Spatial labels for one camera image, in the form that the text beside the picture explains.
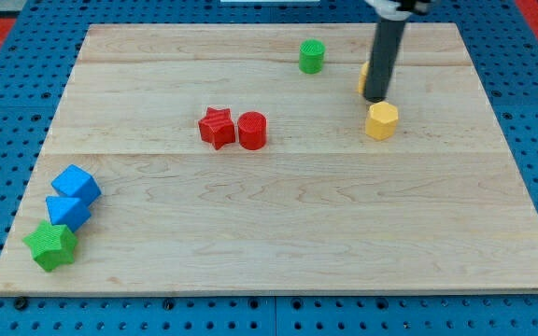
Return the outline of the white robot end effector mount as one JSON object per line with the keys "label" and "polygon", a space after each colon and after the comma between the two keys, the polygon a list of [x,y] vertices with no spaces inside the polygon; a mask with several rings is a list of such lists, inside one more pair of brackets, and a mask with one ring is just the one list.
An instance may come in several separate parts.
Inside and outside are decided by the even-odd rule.
{"label": "white robot end effector mount", "polygon": [[364,0],[376,14],[389,21],[406,21],[411,15],[427,15],[437,0]]}

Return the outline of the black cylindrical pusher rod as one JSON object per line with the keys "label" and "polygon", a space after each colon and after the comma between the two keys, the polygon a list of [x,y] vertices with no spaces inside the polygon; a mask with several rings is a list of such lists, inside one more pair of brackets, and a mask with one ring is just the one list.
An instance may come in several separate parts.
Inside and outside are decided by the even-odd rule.
{"label": "black cylindrical pusher rod", "polygon": [[371,49],[364,98],[371,103],[384,101],[404,35],[406,21],[380,19]]}

